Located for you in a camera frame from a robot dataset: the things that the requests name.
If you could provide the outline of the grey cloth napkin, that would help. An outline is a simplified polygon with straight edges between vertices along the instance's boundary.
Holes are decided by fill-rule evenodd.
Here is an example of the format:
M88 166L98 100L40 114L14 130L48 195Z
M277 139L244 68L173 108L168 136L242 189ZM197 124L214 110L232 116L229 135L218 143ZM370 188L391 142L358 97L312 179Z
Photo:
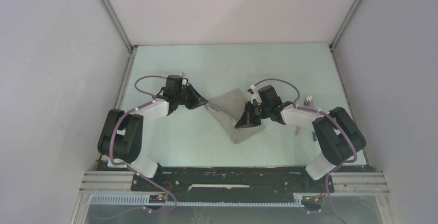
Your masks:
M241 89L231 90L209 100L206 110L219 123L230 141L238 145L265 130L265 125L248 128L235 128L243 115L247 97Z

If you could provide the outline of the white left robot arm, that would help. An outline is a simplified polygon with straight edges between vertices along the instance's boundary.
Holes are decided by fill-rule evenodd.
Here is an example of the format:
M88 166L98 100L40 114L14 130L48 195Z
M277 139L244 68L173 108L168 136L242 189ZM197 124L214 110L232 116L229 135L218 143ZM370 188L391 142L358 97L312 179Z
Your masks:
M161 189L163 177L157 173L159 163L142 151L144 124L169 116L179 106L193 110L208 104L186 77L169 75L165 80L157 94L148 93L149 102L130 110L111 109L97 144L98 152L109 157L112 166L145 176L143 184L150 191Z

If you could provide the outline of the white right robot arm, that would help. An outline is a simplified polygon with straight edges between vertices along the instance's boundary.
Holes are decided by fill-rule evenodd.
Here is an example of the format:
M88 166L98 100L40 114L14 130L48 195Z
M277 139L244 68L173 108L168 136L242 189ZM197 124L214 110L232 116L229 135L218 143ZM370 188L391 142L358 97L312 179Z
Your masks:
M311 129L316 134L321 152L306 165L306 174L300 178L301 187L313 192L321 185L321 178L345 163L355 162L357 154L366 146L366 140L347 111L335 107L328 112L292 101L282 101L273 86L258 89L252 85L241 118L235 127L249 128L270 119L282 125Z

